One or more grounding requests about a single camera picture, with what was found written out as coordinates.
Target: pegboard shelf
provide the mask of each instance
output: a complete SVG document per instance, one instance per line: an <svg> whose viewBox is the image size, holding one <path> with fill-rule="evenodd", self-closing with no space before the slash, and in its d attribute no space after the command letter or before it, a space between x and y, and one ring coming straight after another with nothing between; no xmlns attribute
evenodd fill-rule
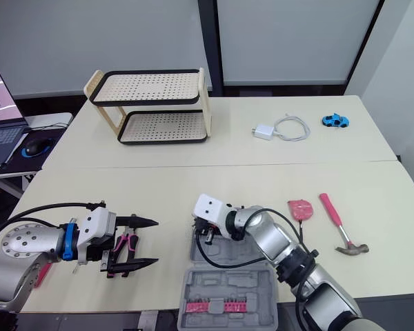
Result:
<svg viewBox="0 0 414 331"><path fill-rule="evenodd" d="M90 96L96 106L156 106L196 103L199 70L107 72Z"/></svg>
<svg viewBox="0 0 414 331"><path fill-rule="evenodd" d="M84 94L125 144L194 143L210 136L211 113L204 69L97 70ZM144 106L193 104L194 110L148 110ZM124 112L123 106L143 106ZM121 121L115 124L104 107L115 107Z"/></svg>

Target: white wall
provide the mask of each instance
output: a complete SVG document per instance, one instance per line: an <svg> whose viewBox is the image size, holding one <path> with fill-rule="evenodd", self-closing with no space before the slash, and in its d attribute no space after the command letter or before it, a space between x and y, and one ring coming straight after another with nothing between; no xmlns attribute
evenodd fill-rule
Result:
<svg viewBox="0 0 414 331"><path fill-rule="evenodd" d="M345 83L378 2L218 0L225 85Z"/></svg>
<svg viewBox="0 0 414 331"><path fill-rule="evenodd" d="M414 180L414 0L361 98Z"/></svg>
<svg viewBox="0 0 414 331"><path fill-rule="evenodd" d="M385 0L345 94L363 95L410 2L411 0Z"/></svg>
<svg viewBox="0 0 414 331"><path fill-rule="evenodd" d="M14 96L80 93L96 69L199 67L196 0L0 0L0 71Z"/></svg>

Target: hammer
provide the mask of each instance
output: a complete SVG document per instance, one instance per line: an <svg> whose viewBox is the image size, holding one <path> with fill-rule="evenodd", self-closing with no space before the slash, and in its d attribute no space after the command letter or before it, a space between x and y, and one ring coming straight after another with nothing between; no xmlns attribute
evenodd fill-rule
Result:
<svg viewBox="0 0 414 331"><path fill-rule="evenodd" d="M350 238L344 230L344 227L342 226L342 221L338 213L336 212L336 209L331 204L330 198L328 198L328 195L326 193L321 193L319 195L319 198L324 204L326 211L329 213L331 220L339 228L342 238L345 240L346 248L338 247L336 248L336 250L346 255L358 255L360 253L369 252L370 249L364 243L359 246L356 246L350 240Z"/></svg>

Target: table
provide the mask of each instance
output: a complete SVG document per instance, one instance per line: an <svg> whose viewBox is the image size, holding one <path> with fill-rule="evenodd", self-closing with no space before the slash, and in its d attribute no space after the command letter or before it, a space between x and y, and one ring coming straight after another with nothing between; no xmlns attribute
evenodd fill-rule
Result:
<svg viewBox="0 0 414 331"><path fill-rule="evenodd" d="M56 123L69 124L72 121L72 118L73 118L72 114L70 114L69 112L60 112L56 114L28 116L28 117L25 117L25 120L28 122L28 125L30 128L40 128L43 126L51 126L52 124L56 124ZM17 146L20 145L20 143L23 141L25 136L26 134L24 134L21 137L19 142L15 145L15 148L17 148ZM12 183L4 181L3 179L10 178L10 177L20 177L20 176L25 176L27 174L34 174L34 173L35 171L0 174L0 188L10 193L14 197L21 198L23 191L17 186L13 185Z"/></svg>
<svg viewBox="0 0 414 331"><path fill-rule="evenodd" d="M305 199L315 214L304 240L353 297L414 293L414 183L397 161L243 165L217 167L42 170L14 214L47 203L100 201L118 215L132 212L159 222L140 229L137 257L157 257L127 279L107 279L99 263L72 274L75 262L54 264L26 312L103 312L177 308L184 272L191 265L191 212L202 192L233 205L259 204L288 213L286 202ZM348 257L318 194L326 192L355 243L371 251ZM81 208L35 214L55 224L84 217ZM292 301L279 284L278 301Z"/></svg>
<svg viewBox="0 0 414 331"><path fill-rule="evenodd" d="M204 143L127 146L118 142L106 121L87 101L43 169L396 160L356 96L210 98L210 107L212 137ZM334 112L348 117L350 126L323 126L322 117ZM297 115L308 124L311 135L307 140L291 142L275 137L265 141L253 137L251 129L258 123L272 126L286 113ZM302 134L297 123L283 123L280 128L285 134Z"/></svg>

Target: pink hammer handle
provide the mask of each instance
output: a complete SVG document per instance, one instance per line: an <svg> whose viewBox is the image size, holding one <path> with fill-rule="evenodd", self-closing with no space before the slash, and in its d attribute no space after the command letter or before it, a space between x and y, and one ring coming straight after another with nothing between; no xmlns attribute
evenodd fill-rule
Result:
<svg viewBox="0 0 414 331"><path fill-rule="evenodd" d="M321 193L319 194L319 198L322 201L322 203L325 206L326 211L330 214L331 220L336 226L342 226L342 221L336 212L336 209L333 207L333 204L330 201L330 198L328 198L328 194Z"/></svg>

